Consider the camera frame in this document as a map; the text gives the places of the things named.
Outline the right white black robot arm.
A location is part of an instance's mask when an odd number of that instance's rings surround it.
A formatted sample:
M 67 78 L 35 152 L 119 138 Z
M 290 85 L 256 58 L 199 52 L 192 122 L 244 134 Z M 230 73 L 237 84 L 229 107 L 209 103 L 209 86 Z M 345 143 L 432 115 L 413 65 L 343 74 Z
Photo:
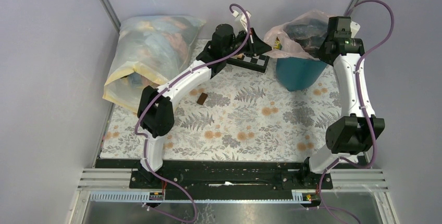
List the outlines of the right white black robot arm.
M 363 41 L 354 37 L 350 17 L 331 17 L 327 34 L 319 48 L 320 60 L 334 69 L 341 96 L 340 118 L 326 130 L 325 145 L 304 161 L 300 184 L 311 189 L 340 160 L 374 149 L 374 142 L 385 129 L 376 117 L 365 83 Z

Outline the pink trash bag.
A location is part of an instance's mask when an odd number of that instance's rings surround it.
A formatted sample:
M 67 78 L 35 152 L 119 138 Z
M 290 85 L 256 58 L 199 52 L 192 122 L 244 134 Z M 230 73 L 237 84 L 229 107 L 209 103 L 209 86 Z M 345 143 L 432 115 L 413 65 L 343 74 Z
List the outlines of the pink trash bag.
M 310 10 L 290 22 L 271 28 L 264 42 L 272 47 L 271 58 L 295 57 L 318 60 L 318 51 L 327 36 L 331 14 Z

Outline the teal plastic trash bin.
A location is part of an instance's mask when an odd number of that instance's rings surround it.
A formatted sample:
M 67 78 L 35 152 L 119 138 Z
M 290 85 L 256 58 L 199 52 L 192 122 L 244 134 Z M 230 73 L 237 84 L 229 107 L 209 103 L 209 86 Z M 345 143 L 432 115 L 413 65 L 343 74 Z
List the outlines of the teal plastic trash bin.
M 290 92 L 304 90 L 313 85 L 326 67 L 320 60 L 281 58 L 276 62 L 276 77 Z

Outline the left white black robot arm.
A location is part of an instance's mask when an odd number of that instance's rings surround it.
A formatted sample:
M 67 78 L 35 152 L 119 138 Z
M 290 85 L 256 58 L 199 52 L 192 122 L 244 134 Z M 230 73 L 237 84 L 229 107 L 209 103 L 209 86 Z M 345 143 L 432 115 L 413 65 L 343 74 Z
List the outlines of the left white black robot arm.
M 145 138 L 140 164 L 145 170 L 141 180 L 146 186 L 155 188 L 161 183 L 162 175 L 158 170 L 163 165 L 164 136 L 175 124 L 174 108 L 181 99 L 219 74 L 229 58 L 237 55 L 259 57 L 271 50 L 253 28 L 235 34 L 231 25 L 220 24 L 187 69 L 157 88 L 147 86 L 143 89 L 134 131 Z

